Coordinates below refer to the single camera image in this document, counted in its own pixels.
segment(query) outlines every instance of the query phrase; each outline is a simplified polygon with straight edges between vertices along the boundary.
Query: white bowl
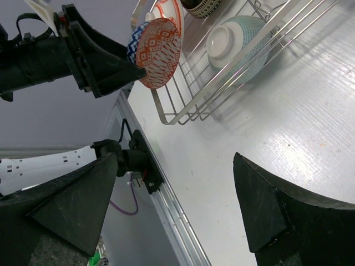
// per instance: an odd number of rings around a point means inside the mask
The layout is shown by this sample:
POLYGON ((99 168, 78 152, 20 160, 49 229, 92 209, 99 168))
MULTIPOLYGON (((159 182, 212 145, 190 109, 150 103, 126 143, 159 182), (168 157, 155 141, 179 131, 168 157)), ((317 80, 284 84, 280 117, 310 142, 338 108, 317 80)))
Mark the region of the white bowl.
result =
POLYGON ((160 0, 155 4, 152 11, 147 13, 145 21, 153 21, 156 18, 171 20, 180 34, 181 43, 184 39, 184 11, 180 0, 160 0))
MULTIPOLYGON (((262 19, 252 16, 232 17, 222 25, 215 27, 209 34, 206 42, 207 54, 211 69, 218 73, 232 60, 265 25, 262 19)), ((256 55, 260 49, 271 39, 269 33, 257 46, 239 62, 222 81, 230 79, 244 64, 256 55)), ((259 57, 257 62, 235 84, 243 84, 251 80, 263 68, 268 53, 259 57)))

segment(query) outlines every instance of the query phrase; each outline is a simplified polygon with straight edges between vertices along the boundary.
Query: white countertop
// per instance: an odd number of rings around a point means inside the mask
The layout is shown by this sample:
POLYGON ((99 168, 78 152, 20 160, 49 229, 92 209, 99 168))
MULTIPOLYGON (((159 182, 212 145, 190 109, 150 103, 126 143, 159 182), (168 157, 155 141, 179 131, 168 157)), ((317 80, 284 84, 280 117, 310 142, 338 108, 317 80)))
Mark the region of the white countertop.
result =
POLYGON ((165 126, 149 89, 132 89, 129 104, 213 266, 256 265, 235 192, 235 152, 355 203, 355 3, 330 12, 316 35, 309 29, 306 42, 297 40, 206 121, 165 126))

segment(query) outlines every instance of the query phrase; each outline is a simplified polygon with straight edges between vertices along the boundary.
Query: green object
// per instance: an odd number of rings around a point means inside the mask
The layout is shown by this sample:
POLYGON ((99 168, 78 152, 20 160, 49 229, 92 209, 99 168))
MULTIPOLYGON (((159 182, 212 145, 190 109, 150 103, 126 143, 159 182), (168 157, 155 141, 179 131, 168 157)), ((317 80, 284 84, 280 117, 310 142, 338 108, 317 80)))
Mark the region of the green object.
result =
POLYGON ((95 255, 89 259, 90 266, 96 266, 100 260, 100 253, 98 251, 95 252, 95 255))

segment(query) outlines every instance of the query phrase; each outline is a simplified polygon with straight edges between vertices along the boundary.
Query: wire dish rack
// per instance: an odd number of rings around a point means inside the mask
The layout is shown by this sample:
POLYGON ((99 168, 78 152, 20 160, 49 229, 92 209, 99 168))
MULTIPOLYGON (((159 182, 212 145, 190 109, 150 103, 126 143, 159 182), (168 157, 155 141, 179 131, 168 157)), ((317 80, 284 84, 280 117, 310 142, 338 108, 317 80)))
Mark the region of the wire dish rack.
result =
POLYGON ((267 67, 338 1, 224 0, 218 9, 205 19, 195 19, 184 11, 185 38, 179 66, 165 88, 151 91, 161 122, 165 125, 176 123, 185 125, 196 119, 202 121, 207 119, 243 86, 248 85, 248 83, 236 84, 258 60, 269 53, 264 65, 264 68, 267 67), (207 36, 213 27, 238 15, 259 17, 266 24, 248 45, 219 73, 215 74, 209 67, 207 59, 207 36), (224 76, 238 65, 269 32, 272 32, 270 41, 234 76, 224 81, 224 76))

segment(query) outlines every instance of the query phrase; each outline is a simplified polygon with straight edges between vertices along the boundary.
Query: blue patterned plate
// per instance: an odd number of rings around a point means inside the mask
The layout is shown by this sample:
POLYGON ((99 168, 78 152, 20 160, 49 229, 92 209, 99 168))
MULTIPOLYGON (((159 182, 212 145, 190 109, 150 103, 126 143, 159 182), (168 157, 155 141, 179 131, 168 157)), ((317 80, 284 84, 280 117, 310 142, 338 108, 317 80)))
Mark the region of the blue patterned plate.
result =
POLYGON ((127 45, 127 59, 129 62, 135 64, 135 56, 137 52, 137 46, 142 33, 150 21, 144 22, 142 25, 138 26, 137 29, 131 35, 127 45))

